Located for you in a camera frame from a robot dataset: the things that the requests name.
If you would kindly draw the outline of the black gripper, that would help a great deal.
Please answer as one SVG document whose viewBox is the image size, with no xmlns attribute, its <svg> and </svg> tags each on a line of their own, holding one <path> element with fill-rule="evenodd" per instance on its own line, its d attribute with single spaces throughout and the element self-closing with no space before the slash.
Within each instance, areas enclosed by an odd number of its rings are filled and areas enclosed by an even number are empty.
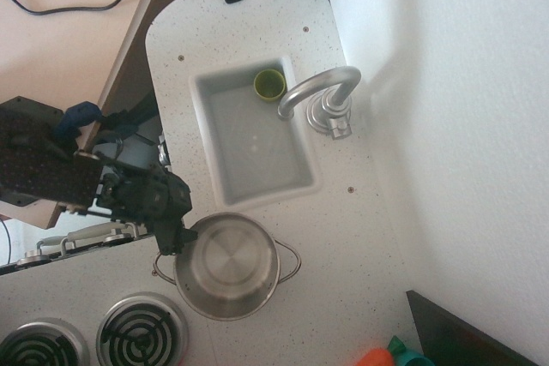
<svg viewBox="0 0 549 366">
<path fill-rule="evenodd" d="M 183 216 L 192 210 L 190 188 L 180 177 L 154 165 L 148 169 L 127 164 L 107 164 L 96 197 L 123 222 L 144 225 L 154 235 L 162 255 L 178 255 L 198 233 L 184 227 Z"/>
</svg>

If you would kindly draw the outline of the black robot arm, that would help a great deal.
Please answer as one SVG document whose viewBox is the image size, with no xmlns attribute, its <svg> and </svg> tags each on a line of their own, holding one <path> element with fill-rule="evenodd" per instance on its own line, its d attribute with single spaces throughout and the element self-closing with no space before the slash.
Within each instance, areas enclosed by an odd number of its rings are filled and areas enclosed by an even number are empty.
<svg viewBox="0 0 549 366">
<path fill-rule="evenodd" d="M 162 255 L 176 255 L 198 238 L 184 227 L 189 186 L 161 165 L 130 165 L 79 149 L 80 129 L 109 123 L 81 102 L 61 111 L 15 97 L 1 104 L 1 200 L 14 207 L 52 201 L 63 210 L 144 225 Z"/>
</svg>

